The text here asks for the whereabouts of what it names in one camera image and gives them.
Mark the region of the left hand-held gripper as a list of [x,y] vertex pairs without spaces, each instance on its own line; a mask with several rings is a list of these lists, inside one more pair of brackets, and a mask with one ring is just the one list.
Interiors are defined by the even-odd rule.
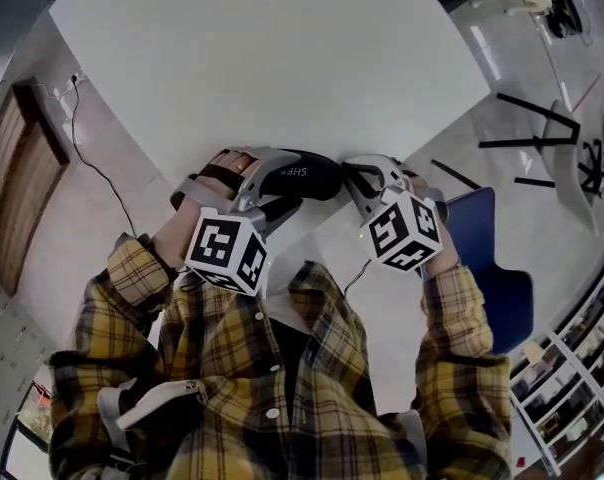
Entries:
[[265,169],[283,169],[301,159],[298,153],[271,148],[241,150],[257,163],[230,200],[190,175],[178,186],[171,203],[189,199],[201,213],[187,251],[185,265],[211,285],[247,296],[261,290],[269,254],[264,234],[272,234],[301,207],[300,197],[279,197],[259,208],[260,184]]

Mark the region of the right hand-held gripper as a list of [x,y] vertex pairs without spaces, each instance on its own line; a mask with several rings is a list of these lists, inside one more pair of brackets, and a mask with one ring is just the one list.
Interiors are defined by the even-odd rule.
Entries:
[[[421,200],[412,194],[392,157],[366,154],[342,163],[345,183],[363,218],[360,238],[371,260],[391,269],[421,271],[443,251],[437,194]],[[383,188],[383,184],[394,184]]]

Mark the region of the black object with lettering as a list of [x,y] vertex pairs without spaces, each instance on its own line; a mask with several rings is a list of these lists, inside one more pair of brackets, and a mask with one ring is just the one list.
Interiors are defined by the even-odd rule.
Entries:
[[339,164],[312,152],[291,150],[291,153],[297,154],[298,160],[268,174],[261,184],[261,196],[328,201],[338,195],[344,183]]

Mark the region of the person's left forearm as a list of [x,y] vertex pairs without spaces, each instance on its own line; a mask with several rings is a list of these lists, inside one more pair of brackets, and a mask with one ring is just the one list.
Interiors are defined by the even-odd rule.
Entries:
[[89,362],[130,361],[150,346],[152,324],[163,317],[159,354],[170,362],[195,342],[188,328],[203,314],[203,282],[194,274],[179,285],[175,268],[160,255],[160,240],[122,234],[106,269],[89,280],[70,342]]

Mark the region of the person's right forearm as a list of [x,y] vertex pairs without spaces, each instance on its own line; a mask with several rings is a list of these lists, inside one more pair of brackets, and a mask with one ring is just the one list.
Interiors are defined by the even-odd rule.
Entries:
[[484,295],[470,269],[460,263],[449,231],[443,223],[438,226],[442,250],[425,264],[422,310],[427,330],[417,364],[447,361],[508,371],[508,358],[492,353]]

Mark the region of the person's right hand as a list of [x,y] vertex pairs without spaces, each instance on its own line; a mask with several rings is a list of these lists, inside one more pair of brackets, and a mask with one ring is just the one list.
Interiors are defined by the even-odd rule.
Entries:
[[412,194],[421,200],[432,199],[431,187],[422,177],[417,174],[406,173],[405,178],[408,180],[408,188]]

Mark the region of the person's left hand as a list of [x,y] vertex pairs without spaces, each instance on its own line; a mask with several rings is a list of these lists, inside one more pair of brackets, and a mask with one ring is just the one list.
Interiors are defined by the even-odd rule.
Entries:
[[179,209],[186,201],[227,212],[259,162],[246,152],[225,149],[199,173],[189,175],[172,195]]

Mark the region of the blue chair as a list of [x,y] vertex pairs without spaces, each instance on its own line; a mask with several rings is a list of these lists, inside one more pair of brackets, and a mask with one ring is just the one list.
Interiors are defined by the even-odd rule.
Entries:
[[500,267],[495,259],[495,192],[480,188],[447,202],[446,227],[463,265],[484,295],[493,352],[505,355],[527,340],[534,327],[531,276]]

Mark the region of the black inner top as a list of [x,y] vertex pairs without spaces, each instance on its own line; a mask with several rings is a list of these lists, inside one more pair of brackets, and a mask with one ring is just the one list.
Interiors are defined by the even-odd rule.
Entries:
[[309,337],[306,333],[275,319],[270,319],[270,324],[285,369],[285,400],[288,420],[292,423],[298,369]]

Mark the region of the yellow plaid shirt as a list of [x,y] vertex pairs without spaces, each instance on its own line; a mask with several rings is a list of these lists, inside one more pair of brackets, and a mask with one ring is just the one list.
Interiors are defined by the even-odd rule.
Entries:
[[395,413],[379,414],[366,335],[330,273],[309,262],[291,280],[293,312],[307,325],[293,406],[265,307],[204,286],[195,342],[173,360],[159,354],[163,317],[150,346],[130,361],[89,362],[71,342],[50,360],[50,467],[56,480],[103,474],[112,443],[98,393],[137,379],[122,404],[164,382],[197,380],[201,391],[153,412],[128,432],[131,475],[167,480],[510,480],[509,372],[447,361],[416,362],[412,437]]

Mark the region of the gray chair with black legs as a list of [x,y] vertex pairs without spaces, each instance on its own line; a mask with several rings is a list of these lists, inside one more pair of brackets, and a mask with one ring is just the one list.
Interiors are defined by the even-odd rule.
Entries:
[[555,100],[550,108],[545,108],[504,93],[498,93],[496,98],[543,117],[545,125],[542,134],[534,135],[530,139],[481,141],[478,147],[480,149],[534,148],[540,155],[551,180],[546,182],[517,178],[515,183],[553,188],[560,205],[589,232],[598,236],[600,227],[596,213],[579,178],[578,146],[582,144],[581,125],[573,118],[568,107],[561,100]]

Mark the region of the black swivel chair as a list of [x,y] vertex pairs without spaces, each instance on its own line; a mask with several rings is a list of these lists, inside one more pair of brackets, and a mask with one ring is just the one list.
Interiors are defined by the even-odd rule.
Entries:
[[580,183],[583,191],[601,195],[604,190],[604,149],[600,139],[592,143],[583,142],[582,148],[588,152],[590,164],[578,163],[578,169],[586,175],[586,179]]

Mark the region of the white power strip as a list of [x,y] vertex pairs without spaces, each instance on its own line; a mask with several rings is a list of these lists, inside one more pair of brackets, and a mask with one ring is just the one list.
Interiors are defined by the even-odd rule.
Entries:
[[75,88],[82,82],[88,81],[89,77],[83,71],[77,71],[66,82],[66,87],[62,89],[54,89],[51,95],[54,99],[61,99],[66,94],[74,92]]

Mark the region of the white chest-mounted device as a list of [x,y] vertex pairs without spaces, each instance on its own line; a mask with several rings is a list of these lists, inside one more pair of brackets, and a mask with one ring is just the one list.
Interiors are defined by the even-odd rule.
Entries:
[[170,401],[201,391],[201,383],[197,380],[165,382],[148,390],[131,409],[122,412],[120,397],[125,391],[131,390],[136,382],[137,379],[133,378],[117,387],[105,387],[99,391],[98,409],[105,425],[127,430]]

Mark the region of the black floor bag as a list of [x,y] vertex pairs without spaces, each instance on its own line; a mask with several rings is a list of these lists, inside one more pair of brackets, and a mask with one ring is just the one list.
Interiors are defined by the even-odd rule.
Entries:
[[566,38],[583,33],[582,21],[573,0],[551,0],[551,9],[546,14],[547,24],[557,38]]

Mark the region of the white storage shelf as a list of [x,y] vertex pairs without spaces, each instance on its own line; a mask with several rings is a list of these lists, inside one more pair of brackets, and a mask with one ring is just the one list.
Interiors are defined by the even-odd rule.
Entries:
[[511,370],[511,471],[559,478],[604,447],[604,268]]

